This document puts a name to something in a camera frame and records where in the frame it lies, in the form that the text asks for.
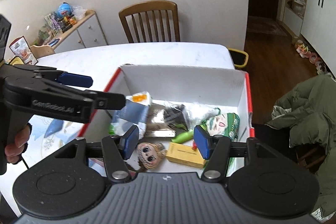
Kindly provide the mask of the person's left hand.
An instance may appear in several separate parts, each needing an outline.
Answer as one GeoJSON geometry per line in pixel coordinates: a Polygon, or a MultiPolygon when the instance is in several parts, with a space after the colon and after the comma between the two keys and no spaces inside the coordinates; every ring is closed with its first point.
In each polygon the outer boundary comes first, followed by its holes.
{"type": "Polygon", "coordinates": [[[5,148],[7,162],[17,164],[21,161],[21,155],[27,148],[27,143],[31,135],[32,126],[28,123],[21,131],[15,135],[13,143],[5,148]]]}

